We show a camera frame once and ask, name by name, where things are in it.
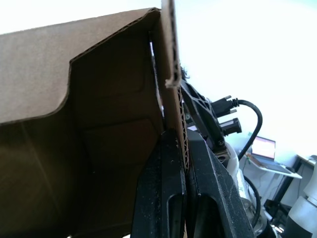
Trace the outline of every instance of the brown cardboard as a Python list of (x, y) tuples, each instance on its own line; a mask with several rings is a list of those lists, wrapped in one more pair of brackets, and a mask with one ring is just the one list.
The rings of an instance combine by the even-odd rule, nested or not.
[(176, 33), (162, 18), (142, 9), (0, 36), (0, 237), (130, 232), (163, 120), (185, 148), (178, 90), (164, 85)]

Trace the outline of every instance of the white wall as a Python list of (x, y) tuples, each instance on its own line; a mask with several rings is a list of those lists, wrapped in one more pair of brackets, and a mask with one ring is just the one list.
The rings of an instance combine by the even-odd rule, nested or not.
[[(297, 151), (317, 153), (317, 7), (294, 0), (176, 0), (182, 65), (199, 92), (256, 104), (260, 135), (276, 140), (276, 159), (292, 165)], [(160, 0), (11, 0), (0, 8), (0, 34), (110, 13), (160, 7)], [(238, 108), (244, 133), (227, 140), (242, 148), (256, 116)], [(272, 174), (246, 166), (263, 192)]]

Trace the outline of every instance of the corrugated cardboard edge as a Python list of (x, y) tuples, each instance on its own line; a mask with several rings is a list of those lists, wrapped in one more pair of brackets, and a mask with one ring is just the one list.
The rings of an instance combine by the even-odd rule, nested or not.
[[(158, 8), (147, 8), (147, 9), (134, 10), (134, 11), (135, 12), (136, 11), (144, 12), (144, 14), (142, 15), (142, 17), (139, 17), (139, 18), (135, 19), (134, 21), (130, 22), (129, 24), (125, 25), (124, 27), (122, 27), (121, 29), (117, 30), (113, 34), (109, 35), (108, 37), (104, 38), (100, 42), (98, 42), (98, 43), (94, 44), (93, 46), (91, 46), (90, 48), (86, 49), (85, 51), (83, 51), (79, 55), (75, 56), (72, 59), (69, 59), (69, 62), (68, 62), (69, 63), (68, 78), (65, 79), (65, 80), (67, 80), (67, 89), (66, 89), (66, 92), (65, 92), (65, 95), (64, 95), (63, 99), (61, 100), (61, 102), (59, 103), (59, 105), (56, 108), (48, 110), (50, 112), (49, 113), (45, 113), (45, 114), (37, 114), (37, 115), (34, 115), (34, 116), (20, 117), (20, 118), (17, 118), (17, 119), (3, 120), (3, 121), (0, 121), (0, 125), (4, 125), (4, 124), (8, 124), (8, 123), (20, 122), (20, 121), (25, 121), (25, 120), (29, 120), (29, 119), (43, 118), (43, 117), (47, 117), (47, 116), (50, 116), (52, 114), (57, 113), (65, 105), (65, 102), (67, 101), (68, 96), (69, 96), (69, 84), (70, 84), (69, 77), (70, 77), (70, 74), (71, 74), (71, 64), (72, 64), (72, 62), (74, 62), (75, 60), (77, 60), (81, 56), (87, 54), (88, 52), (93, 50), (95, 47), (99, 46), (100, 44), (104, 43), (105, 41), (109, 40), (110, 38), (114, 37), (118, 33), (125, 31), (127, 28), (131, 27), (135, 23), (137, 23), (140, 20), (142, 20), (143, 18), (145, 18), (149, 13), (151, 13), (153, 11), (160, 11), (160, 10)], [(58, 25), (52, 25), (52, 26), (48, 26), (48, 27), (54, 27), (54, 26), (59, 26), (59, 25), (64, 25), (64, 24), (69, 24), (69, 23), (77, 23), (77, 22), (81, 22), (81, 21), (85, 21), (85, 20), (87, 20), (87, 19), (74, 21), (74, 22), (63, 23), (63, 24), (58, 24)], [(44, 29), (44, 28), (46, 28), (46, 27), (35, 28), (35, 29), (21, 31), (21, 32), (9, 33), (7, 35), (19, 34), (19, 33), (27, 32), (27, 31), (32, 31), (32, 30), (37, 30), (37, 29)]]
[(179, 132), (179, 140), (182, 145), (183, 161), (185, 170), (189, 169), (189, 152), (186, 131), (185, 114), (182, 105), (182, 94), (179, 87), (181, 81), (181, 69), (178, 53), (177, 32), (176, 32), (176, 14), (174, 0), (162, 0), (162, 13), (161, 13), (162, 29), (164, 31), (164, 40), (168, 56), (168, 64), (170, 68), (171, 78), (166, 80), (165, 86), (172, 88), (175, 99), (178, 99), (177, 118), (181, 122), (177, 127)]

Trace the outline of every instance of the desk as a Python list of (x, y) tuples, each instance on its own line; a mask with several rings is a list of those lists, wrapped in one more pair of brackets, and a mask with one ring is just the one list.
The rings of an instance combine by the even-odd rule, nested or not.
[[(301, 167), (301, 165), (307, 165), (309, 167), (311, 167), (312, 169), (314, 169), (316, 164), (315, 160), (311, 160), (308, 158), (308, 156), (304, 156), (301, 154), (297, 155), (297, 159), (293, 165), (293, 168), (295, 169), (295, 171), (297, 172), (299, 170), (299, 168)], [(281, 188), (279, 189), (279, 191), (277, 191), (276, 196), (274, 197), (274, 202), (280, 203), (283, 196), (285, 195), (289, 185), (291, 184), (291, 182), (293, 181), (292, 177), (288, 177), (285, 179), (285, 181), (283, 182)]]
[(249, 159), (249, 161), (251, 162), (251, 164), (253, 164), (255, 167), (257, 167), (259, 170), (262, 170), (262, 171), (267, 171), (267, 172), (272, 172), (274, 173), (274, 176), (273, 178), (271, 179), (270, 183), (268, 184), (267, 186), (267, 189), (265, 190), (262, 198), (261, 198), (261, 204), (264, 205), (264, 203), (266, 202), (266, 200), (268, 199), (269, 197), (269, 194), (272, 190), (272, 185), (273, 185), (273, 182), (277, 181), (279, 179), (280, 176), (288, 176), (290, 178), (296, 178), (296, 179), (302, 179), (302, 176), (300, 176), (298, 173), (291, 173), (291, 174), (288, 174), (288, 173), (284, 173), (284, 172), (280, 172), (280, 171), (276, 171), (276, 170), (269, 170), (265, 167), (261, 167), (259, 165), (257, 165), (255, 162), (253, 162), (252, 159)]

